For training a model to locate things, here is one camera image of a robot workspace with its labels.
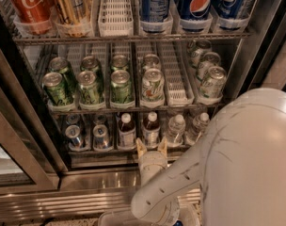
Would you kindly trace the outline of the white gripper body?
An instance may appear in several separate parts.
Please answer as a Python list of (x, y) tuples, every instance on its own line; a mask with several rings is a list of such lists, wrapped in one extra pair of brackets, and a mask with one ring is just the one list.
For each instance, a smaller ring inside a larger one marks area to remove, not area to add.
[(142, 153), (138, 157), (141, 184), (145, 185), (161, 170), (167, 168), (167, 157), (158, 151)]

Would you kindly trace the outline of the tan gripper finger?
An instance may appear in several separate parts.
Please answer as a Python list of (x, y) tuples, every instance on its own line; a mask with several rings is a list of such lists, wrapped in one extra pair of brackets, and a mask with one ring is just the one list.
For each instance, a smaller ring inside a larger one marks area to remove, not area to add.
[(136, 150), (138, 157), (141, 157), (144, 153), (147, 152), (146, 146), (143, 144), (142, 140), (139, 137), (136, 139)]
[(157, 151), (160, 152), (163, 156), (167, 156), (167, 139), (165, 137), (163, 137), (159, 143)]

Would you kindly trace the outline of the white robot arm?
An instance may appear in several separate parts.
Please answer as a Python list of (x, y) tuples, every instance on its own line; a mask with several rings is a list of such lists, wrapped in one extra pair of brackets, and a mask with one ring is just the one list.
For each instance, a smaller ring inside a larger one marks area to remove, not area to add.
[(174, 200), (201, 191), (202, 226), (286, 226), (286, 92), (252, 89), (133, 196), (136, 218), (171, 226)]

